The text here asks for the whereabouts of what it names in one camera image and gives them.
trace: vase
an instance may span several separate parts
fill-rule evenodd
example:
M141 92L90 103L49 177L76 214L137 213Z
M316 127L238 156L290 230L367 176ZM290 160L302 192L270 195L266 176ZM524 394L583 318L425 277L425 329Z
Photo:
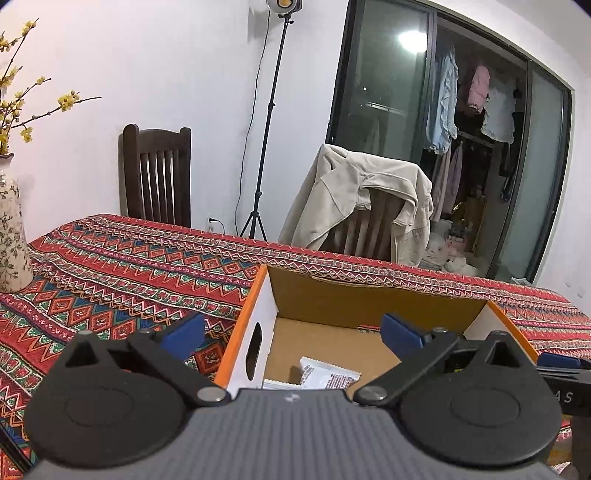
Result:
M0 155L0 292L15 293L33 281L22 224L18 182L11 174L14 154Z

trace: white wall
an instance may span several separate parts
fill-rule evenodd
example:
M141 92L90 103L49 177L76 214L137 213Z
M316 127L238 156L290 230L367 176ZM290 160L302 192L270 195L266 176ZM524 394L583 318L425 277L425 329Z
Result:
M520 0L524 12L528 1L532 8L534 2L548 12L555 4ZM277 238L326 135L347 3L305 0L288 32L261 200L270 239ZM436 4L498 32L575 90L567 188L539 283L577 301L583 284L591 292L589 269L579 261L585 232L580 225L590 223L585 183L591 173L585 134L591 128L591 94L584 93L591 87L591 65L584 63L586 47L572 48L580 33L548 30L550 38L525 14L495 0ZM577 24L586 18L579 18L575 8L561 12ZM206 218L214 216L233 232L240 159L266 19L249 14L247 0L13 0L0 12L7 34L17 33L21 23L36 17L41 19L22 48L25 69L15 85L24 86L41 74L54 80L27 98L25 115L46 111L71 88L103 99L40 120L28 145L19 138L11 141L28 237L82 216L119 212L117 138L130 122L140 128L193 130L193 226L205 228ZM280 34L281 25L273 18L246 156L239 228L252 206ZM581 239L577 248L569 243L572 238Z

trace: tablecloth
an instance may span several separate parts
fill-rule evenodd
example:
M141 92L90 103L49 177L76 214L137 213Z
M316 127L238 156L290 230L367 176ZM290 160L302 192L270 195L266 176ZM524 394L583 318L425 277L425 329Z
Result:
M0 421L29 454L22 429L28 399L77 331L120 339L170 325L191 310L203 312L206 341L187 364L214 377L262 263L340 281L494 300L537 350L591 356L591 320L568 300L481 278L116 215L67 223L33 241L31 257L31 285L0 295ZM0 462L2 479L19 476L4 454Z

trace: snack wrapper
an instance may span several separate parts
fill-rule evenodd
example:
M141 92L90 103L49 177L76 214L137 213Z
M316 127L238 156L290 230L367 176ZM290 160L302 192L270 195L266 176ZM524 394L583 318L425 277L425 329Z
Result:
M300 359L302 371L300 385L307 390L347 390L361 373L337 367L303 356Z
M267 379L263 381L262 387L263 390L304 390L304 387L301 385Z

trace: light stand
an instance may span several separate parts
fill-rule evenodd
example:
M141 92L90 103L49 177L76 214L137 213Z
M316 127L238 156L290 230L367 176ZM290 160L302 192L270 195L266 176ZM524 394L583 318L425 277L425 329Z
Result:
M261 214L258 211L259 201L261 199L262 191L261 191L261 183L262 183L262 169L265 165L265 155L267 153L267 142L269 140L269 129L271 127L271 115L273 114L273 107L275 106L275 91L277 90L277 79L279 78L279 67L281 65L281 56L283 55L283 45L285 44L285 35L287 33L287 27L293 23L291 20L291 14L279 15L280 18L284 19L283 23L283 34L281 36L281 45L279 46L279 55L277 57L277 66L275 67L275 79L273 80L273 88L271 90L271 100L269 101L269 105L267 107L267 125L265 127L265 136L263 137L262 141L262 153L261 153L261 162L259 163L259 176L256 182L256 192L255 192L255 205L252 209L251 214L248 217L248 220L244 224L244 228L242 232L240 232L240 236L244 235L248 224L251 224L251 233L248 235L248 238L255 238L256 234L256 224L261 227L262 237L267 241L267 236L265 235L265 229L262 225Z

